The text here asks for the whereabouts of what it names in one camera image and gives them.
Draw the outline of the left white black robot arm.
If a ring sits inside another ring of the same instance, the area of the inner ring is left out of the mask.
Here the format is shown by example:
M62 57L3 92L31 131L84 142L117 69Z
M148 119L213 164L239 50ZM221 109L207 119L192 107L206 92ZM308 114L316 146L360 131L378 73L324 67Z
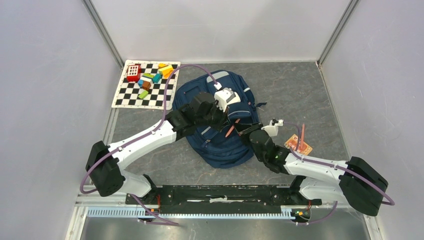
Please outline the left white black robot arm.
M155 149L193 135L199 127L222 130L230 124L230 105L238 102L238 94L227 88L215 94L201 92L190 103L167 113L142 132L110 145L98 141L91 148L86 176L102 197L123 192L151 204L157 198L157 190L147 177L127 172L126 167Z

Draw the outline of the navy blue student backpack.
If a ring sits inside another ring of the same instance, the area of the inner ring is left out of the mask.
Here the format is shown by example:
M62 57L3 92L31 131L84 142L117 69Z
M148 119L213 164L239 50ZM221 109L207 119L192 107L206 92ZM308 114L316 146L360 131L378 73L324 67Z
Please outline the navy blue student backpack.
M240 102L229 106L228 118L231 122L239 120L241 124L254 124L260 121L254 94L241 75L227 70L213 71L212 75L222 87L230 88L240 97ZM174 95L172 109L177 110L190 103L200 92L212 95L216 92L214 82L208 74L184 83ZM210 126L200 126L186 139L213 168L233 168L251 159L254 151L252 147L243 144L235 130L226 136L229 129L227 126L222 131L217 131Z

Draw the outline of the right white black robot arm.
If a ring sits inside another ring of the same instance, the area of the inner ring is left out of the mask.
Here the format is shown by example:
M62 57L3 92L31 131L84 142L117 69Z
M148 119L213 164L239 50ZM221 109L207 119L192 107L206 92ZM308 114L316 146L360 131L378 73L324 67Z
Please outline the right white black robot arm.
M244 144L253 149L256 158L270 171L295 176L289 199L295 204L306 200L330 200L347 203L356 211L375 217L381 205L394 206L386 193L388 181L360 157L348 161L311 157L273 142L282 119L236 123L236 132Z

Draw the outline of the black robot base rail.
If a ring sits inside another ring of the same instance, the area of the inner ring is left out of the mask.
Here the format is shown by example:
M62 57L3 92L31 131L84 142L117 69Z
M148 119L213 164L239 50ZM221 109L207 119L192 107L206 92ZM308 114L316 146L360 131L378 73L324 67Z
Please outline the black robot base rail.
M287 185L162 185L140 201L161 214L277 214L282 206L320 206Z

